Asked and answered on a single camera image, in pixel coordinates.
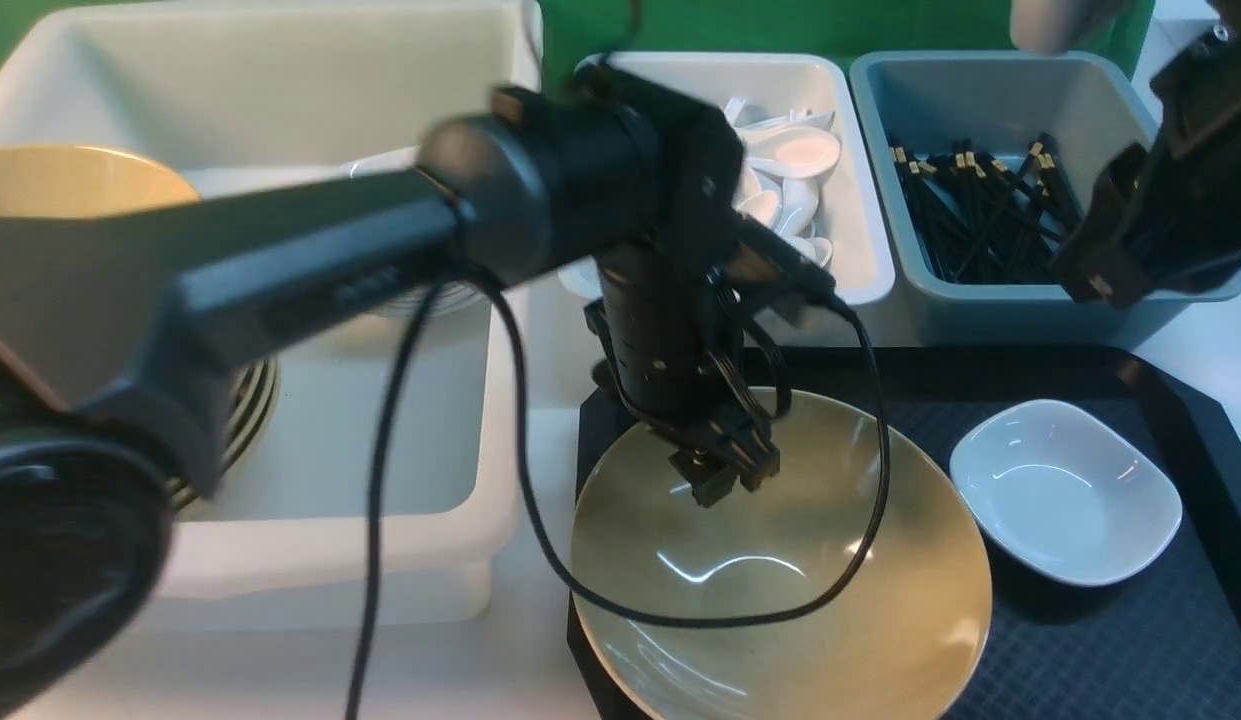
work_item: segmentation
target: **green backdrop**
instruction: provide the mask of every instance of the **green backdrop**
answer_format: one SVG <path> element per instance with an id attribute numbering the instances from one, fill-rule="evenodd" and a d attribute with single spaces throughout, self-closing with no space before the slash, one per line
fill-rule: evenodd
<path id="1" fill-rule="evenodd" d="M 47 12 L 91 0 L 0 0 L 0 65 Z M 627 0 L 542 0 L 544 65 L 561 78 L 576 61 L 614 43 Z M 824 55 L 849 63 L 874 50 L 1010 47 L 1009 0 L 644 0 L 638 46 Z M 1083 48 L 1136 68 L 1154 0 L 1100 29 Z"/>

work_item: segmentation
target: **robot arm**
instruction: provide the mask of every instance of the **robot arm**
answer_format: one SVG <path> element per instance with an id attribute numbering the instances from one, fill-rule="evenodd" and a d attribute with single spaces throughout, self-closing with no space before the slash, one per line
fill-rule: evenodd
<path id="1" fill-rule="evenodd" d="M 1059 6 L 1018 10 L 1040 2 Z M 1076 300 L 1204 290 L 1241 266 L 1241 1 L 1219 7 L 1236 36 L 1205 36 L 1155 78 L 1159 140 L 1113 160 L 1054 261 Z M 611 68 L 583 86 L 570 106 L 501 89 L 407 173 L 0 218 L 0 716 L 148 597 L 171 541 L 164 483 L 216 487 L 233 367 L 418 284 L 508 288 L 594 256 L 601 379 L 678 448 L 697 502 L 774 474 L 771 417 L 738 391 L 733 355 L 761 307 L 836 304 L 831 278 L 731 210 L 742 146 L 720 110 Z"/>
<path id="2" fill-rule="evenodd" d="M 1016 0 L 1011 37 L 1059 53 L 1126 4 Z M 1051 261 L 1073 300 L 1123 309 L 1154 290 L 1212 290 L 1241 269 L 1241 0 L 1212 5 L 1222 26 L 1150 83 L 1163 101 L 1154 146 L 1109 161 L 1086 220 Z"/>

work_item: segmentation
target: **stacked plates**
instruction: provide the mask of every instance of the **stacked plates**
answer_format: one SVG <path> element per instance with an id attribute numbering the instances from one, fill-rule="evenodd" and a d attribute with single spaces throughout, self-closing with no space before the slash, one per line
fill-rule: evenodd
<path id="1" fill-rule="evenodd" d="M 233 405 L 223 428 L 223 470 L 230 470 L 263 434 L 264 425 L 278 401 L 280 370 L 277 360 L 257 362 L 237 372 L 233 381 Z M 176 511 L 185 511 L 199 502 L 199 494 L 185 479 L 168 480 L 171 504 Z"/>
<path id="2" fill-rule="evenodd" d="M 400 297 L 397 300 L 377 307 L 374 313 L 383 318 L 410 318 L 419 309 L 419 303 L 424 299 L 426 292 L 422 288 L 422 290 L 406 293 L 406 295 Z M 441 318 L 442 315 L 455 313 L 455 310 L 464 310 L 465 307 L 473 305 L 479 300 L 484 300 L 480 292 L 473 290 L 472 287 L 463 283 L 450 283 L 443 288 L 442 295 L 438 295 L 438 300 L 434 302 L 433 312 L 429 313 L 429 317 Z"/>

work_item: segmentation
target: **plastic container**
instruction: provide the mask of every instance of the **plastic container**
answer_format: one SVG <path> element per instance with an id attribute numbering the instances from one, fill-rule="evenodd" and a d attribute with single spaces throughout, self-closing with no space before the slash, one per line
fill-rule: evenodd
<path id="1" fill-rule="evenodd" d="M 675 91 L 725 106 L 733 96 L 748 101 L 751 119 L 784 115 L 789 109 L 833 113 L 831 133 L 843 142 L 838 168 L 822 176 L 817 235 L 834 243 L 830 272 L 838 293 L 850 305 L 881 300 L 895 283 L 872 170 L 864 151 L 848 77 L 831 61 L 815 55 L 773 53 L 619 53 L 616 67 L 629 70 Z M 767 319 L 772 331 L 779 319 Z M 829 328 L 839 323 L 829 322 Z M 824 328 L 807 328 L 820 336 Z M 776 328 L 776 340 L 788 343 L 793 331 Z"/>
<path id="2" fill-rule="evenodd" d="M 889 133 L 920 154 L 948 151 L 965 137 L 995 155 L 1023 156 L 1040 132 L 1050 132 L 1069 184 L 1087 209 L 1104 164 L 1132 142 L 1149 143 L 1158 128 L 1108 60 L 1003 51 L 871 53 L 853 65 L 853 91 L 903 274 L 900 286 L 922 343 L 1133 348 L 1193 302 L 1229 300 L 1241 292 L 1240 272 L 1204 295 L 1159 290 L 1118 312 L 1073 304 L 1055 286 L 954 284 L 928 268 L 891 163 Z"/>
<path id="3" fill-rule="evenodd" d="M 536 87 L 521 22 L 519 0 L 66 10 L 0 70 L 0 146 L 139 151 L 204 196 L 304 182 L 484 110 L 496 83 Z M 135 629 L 357 623 L 370 448 L 401 331 L 365 317 L 280 355 L 280 400 L 259 444 L 216 502 L 182 518 Z M 486 607 L 491 556 L 519 513 L 506 344 L 486 305 L 436 320 L 424 338 L 388 468 L 381 623 Z"/>

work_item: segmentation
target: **black tray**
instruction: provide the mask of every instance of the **black tray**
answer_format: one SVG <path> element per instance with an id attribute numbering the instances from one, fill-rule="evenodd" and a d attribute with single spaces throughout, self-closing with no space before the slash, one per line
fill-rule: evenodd
<path id="1" fill-rule="evenodd" d="M 787 348 L 786 356 L 795 389 L 866 407 L 858 351 Z M 759 360 L 745 358 L 745 375 L 767 384 Z M 989 644 L 946 719 L 1241 720 L 1241 443 L 1217 402 L 1109 348 L 894 348 L 879 360 L 890 423 L 941 468 L 982 420 L 1051 397 L 1144 451 L 1184 503 L 1167 551 L 1109 588 L 1051 583 L 985 542 Z M 576 493 L 630 425 L 602 392 L 585 401 Z M 647 720 L 602 669 L 573 605 L 568 644 L 603 720 Z"/>

